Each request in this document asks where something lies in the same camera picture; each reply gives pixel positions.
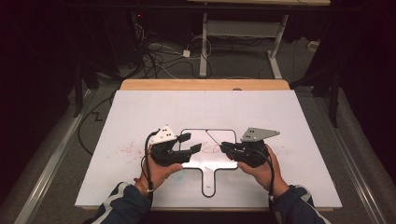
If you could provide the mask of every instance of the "table top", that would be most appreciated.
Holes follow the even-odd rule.
[[[203,3],[236,3],[236,4],[260,4],[260,5],[285,5],[285,6],[328,6],[330,0],[189,0]]]
[[[208,90],[209,84],[216,91]],[[276,90],[276,85],[283,89]],[[230,91],[235,87],[244,91]],[[289,184],[308,187],[318,209],[342,206],[298,99],[294,91],[289,90],[289,85],[284,80],[215,79],[124,81],[93,153],[76,206],[95,209],[119,182],[133,183],[133,178],[140,175],[142,148],[148,133],[164,124],[169,124],[175,133],[183,129],[231,129],[237,138],[248,127],[280,131],[280,135],[266,139],[265,143],[277,155],[285,180]],[[222,133],[213,134],[218,140],[222,138]],[[204,150],[211,147],[210,143],[205,144]],[[263,200],[267,192],[252,176],[239,169],[217,170],[212,174],[216,178],[213,197],[204,195],[202,171],[184,169],[171,175],[156,190],[152,210],[268,209],[267,200]]]

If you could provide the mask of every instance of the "whiteboard surface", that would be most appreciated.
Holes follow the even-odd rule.
[[[277,155],[285,181],[307,187],[316,208],[342,206],[294,91],[118,91],[76,206],[98,206],[118,183],[133,184],[147,136],[164,124],[175,133],[231,129],[238,142],[248,127],[280,131],[264,141]],[[217,170],[215,176],[216,192],[208,198],[200,170],[171,175],[155,191],[152,209],[268,207],[267,191],[252,176],[240,169]]]

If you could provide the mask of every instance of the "table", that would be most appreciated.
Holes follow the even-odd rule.
[[[235,88],[243,91],[232,91]],[[279,136],[265,142],[277,154],[286,181],[307,186],[318,209],[342,206],[295,93],[288,90],[286,81],[214,79],[125,80],[113,101],[76,206],[97,208],[118,182],[132,183],[140,175],[147,135],[165,122],[175,133],[183,128],[227,126],[239,137],[253,125],[279,130]],[[299,167],[298,172],[291,167]],[[190,169],[171,175],[156,190],[152,210],[268,209],[267,192],[239,169],[216,172],[217,191],[211,198],[203,196],[201,179],[199,171]]]
[[[239,3],[252,5],[304,5],[308,7],[328,6],[330,0],[189,0],[193,2],[210,3]],[[280,22],[257,22],[257,21],[210,21],[207,13],[204,13],[202,31],[202,53],[200,62],[200,77],[206,77],[207,65],[207,36],[208,35],[231,35],[231,36],[253,36],[253,37],[273,37],[275,39],[272,50],[267,51],[267,57],[271,65],[274,78],[282,78],[279,66],[276,61],[276,54],[279,49],[282,35],[286,28],[289,15],[283,15]]]

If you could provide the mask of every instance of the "sleeve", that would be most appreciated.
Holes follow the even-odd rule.
[[[290,186],[275,201],[275,209],[280,211],[283,224],[329,224],[314,206],[311,193],[303,186]]]
[[[138,223],[151,207],[151,201],[133,185],[119,183],[94,216],[94,224]]]

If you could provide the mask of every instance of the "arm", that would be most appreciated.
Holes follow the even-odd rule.
[[[100,205],[94,217],[94,224],[138,223],[141,217],[147,213],[151,207],[151,201],[147,193],[149,182],[145,176],[147,173],[146,162],[148,162],[154,189],[157,189],[169,175],[183,169],[178,163],[167,167],[160,166],[154,162],[151,156],[148,156],[145,165],[143,165],[144,170],[140,174],[140,178],[136,179],[134,186],[123,182],[119,183],[106,201]]]
[[[288,186],[282,178],[279,163],[273,150],[268,147],[274,167],[274,198],[275,207],[280,211],[282,223],[330,223],[315,209],[311,194],[301,186]],[[271,169],[266,162],[256,168],[251,168],[243,162],[238,162],[238,167],[249,175],[266,190],[270,188]]]

